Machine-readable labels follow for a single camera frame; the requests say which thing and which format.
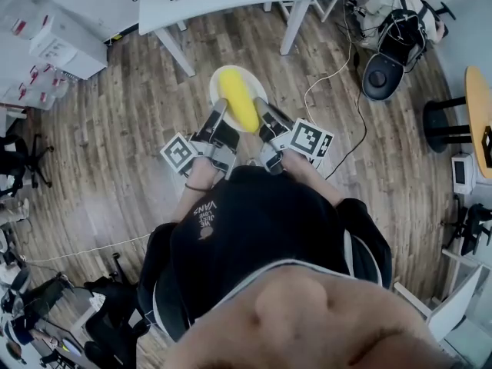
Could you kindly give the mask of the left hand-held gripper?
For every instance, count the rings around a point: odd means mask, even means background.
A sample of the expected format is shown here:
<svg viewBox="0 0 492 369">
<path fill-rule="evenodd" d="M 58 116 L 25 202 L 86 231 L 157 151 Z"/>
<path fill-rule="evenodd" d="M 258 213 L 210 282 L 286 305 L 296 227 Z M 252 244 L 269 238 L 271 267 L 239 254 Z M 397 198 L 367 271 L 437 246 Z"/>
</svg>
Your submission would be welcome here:
<svg viewBox="0 0 492 369">
<path fill-rule="evenodd" d="M 211 110 L 209 125 L 204 125 L 189 138 L 178 132 L 160 150 L 174 172 L 189 176 L 193 160 L 202 157 L 223 172 L 224 179 L 230 178 L 236 164 L 239 134 L 222 121 L 227 108 L 228 101 L 219 98 Z"/>
</svg>

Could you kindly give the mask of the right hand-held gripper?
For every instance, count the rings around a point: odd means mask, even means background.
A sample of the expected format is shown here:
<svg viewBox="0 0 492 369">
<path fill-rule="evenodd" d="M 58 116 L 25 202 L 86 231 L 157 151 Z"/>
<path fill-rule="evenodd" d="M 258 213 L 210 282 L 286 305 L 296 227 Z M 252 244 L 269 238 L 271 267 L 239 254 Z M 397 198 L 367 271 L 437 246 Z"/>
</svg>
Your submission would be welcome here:
<svg viewBox="0 0 492 369">
<path fill-rule="evenodd" d="M 291 120 L 284 112 L 256 97 L 254 107 L 259 117 L 258 135 L 263 141 L 259 160 L 272 175 L 283 171 L 283 151 L 291 149 L 305 156 L 318 168 L 323 161 L 334 136 L 302 118 Z"/>
</svg>

